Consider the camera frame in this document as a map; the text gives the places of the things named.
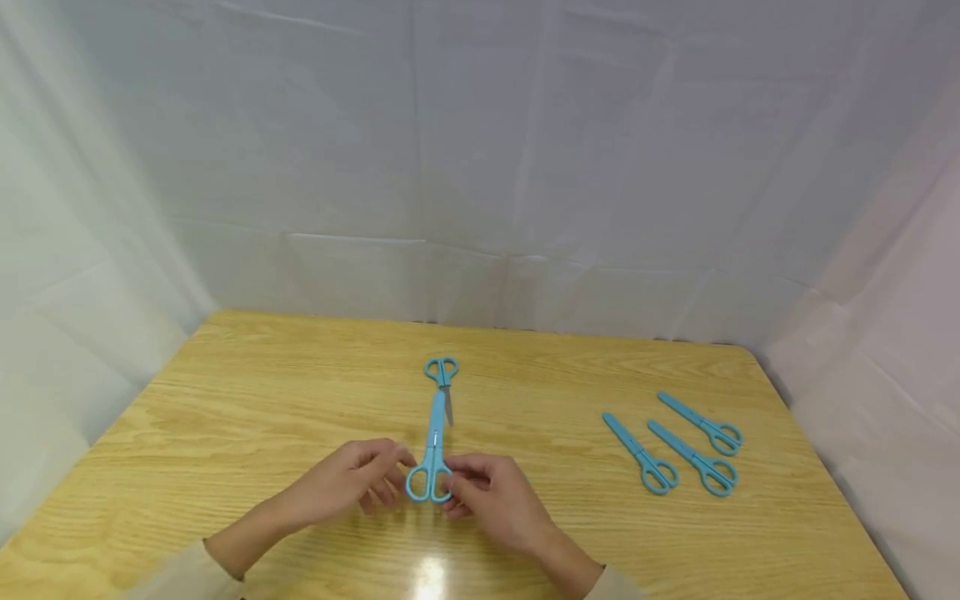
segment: table surface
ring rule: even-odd
[[[236,311],[210,317],[0,551],[0,597],[110,596],[348,440],[422,457],[422,367],[444,355],[461,366],[446,450],[513,455],[554,519],[648,597],[905,598],[742,348]],[[733,495],[707,493],[646,428],[709,450],[657,390],[743,432]],[[677,467],[676,490],[643,489],[604,411]],[[552,595],[430,503],[301,532],[249,579],[275,598]]]

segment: closed scissors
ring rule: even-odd
[[[673,468],[673,465],[654,458],[653,455],[647,452],[646,448],[620,424],[620,421],[610,413],[603,414],[603,422],[607,424],[616,438],[640,464],[640,483],[643,484],[644,488],[649,490],[650,493],[664,495],[677,487],[680,483],[680,475],[677,473],[677,470]]]
[[[665,441],[667,445],[674,449],[677,454],[683,456],[691,465],[700,471],[700,481],[703,482],[707,491],[713,495],[726,497],[733,491],[736,482],[740,480],[733,465],[722,458],[707,458],[690,446],[683,440],[670,433],[663,425],[655,420],[647,421],[647,427],[650,431],[657,434],[657,437]],[[730,474],[722,472],[719,468],[725,469]]]
[[[733,456],[743,445],[743,434],[730,423],[716,422],[701,416],[667,392],[657,392],[661,402],[680,413],[682,417],[700,427],[710,440],[710,445],[724,456]]]
[[[431,371],[432,367],[436,368],[436,372]],[[437,477],[440,473],[447,476],[453,474],[453,471],[444,462],[444,413],[446,413],[446,419],[452,426],[453,404],[450,400],[450,379],[459,370],[460,365],[449,356],[428,360],[426,366],[423,367],[423,372],[437,382],[438,390],[433,395],[433,404],[430,407],[430,425],[426,430],[426,453],[423,455],[423,461],[407,473],[407,495],[415,502],[430,500],[440,504],[452,497],[450,492],[437,496]],[[423,495],[417,495],[410,487],[410,483],[417,473],[426,474],[426,490]]]

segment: sleeve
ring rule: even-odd
[[[640,590],[633,583],[607,565],[584,600],[641,600],[642,598]]]
[[[230,577],[202,541],[187,547],[151,579],[120,594],[121,600],[240,600],[243,582]]]

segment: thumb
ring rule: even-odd
[[[357,472],[360,473],[364,481],[372,485],[386,477],[387,472],[400,461],[406,451],[406,446],[398,444],[390,450],[377,454],[376,458],[360,467]]]
[[[446,478],[446,488],[474,512],[476,512],[474,510],[476,506],[483,502],[484,491],[474,486],[460,473],[453,473]]]

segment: person's left hand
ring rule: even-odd
[[[268,502],[290,531],[329,520],[356,503],[369,515],[371,492],[393,508],[406,495],[406,476],[397,464],[415,467],[417,461],[393,440],[347,442]]]

